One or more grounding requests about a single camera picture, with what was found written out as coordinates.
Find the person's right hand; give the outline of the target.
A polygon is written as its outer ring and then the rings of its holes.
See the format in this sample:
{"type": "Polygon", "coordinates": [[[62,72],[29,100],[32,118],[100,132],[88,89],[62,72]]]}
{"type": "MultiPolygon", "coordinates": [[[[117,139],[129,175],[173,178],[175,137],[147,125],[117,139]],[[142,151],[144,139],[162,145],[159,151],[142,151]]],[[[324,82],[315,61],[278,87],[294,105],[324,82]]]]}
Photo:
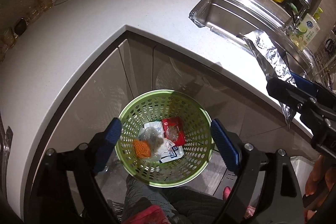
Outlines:
{"type": "Polygon", "coordinates": [[[327,163],[328,159],[328,157],[324,157],[322,154],[319,155],[305,185],[306,196],[310,196],[316,192],[318,183],[321,180],[325,180],[329,191],[333,188],[335,184],[335,166],[329,165],[327,163]]]}

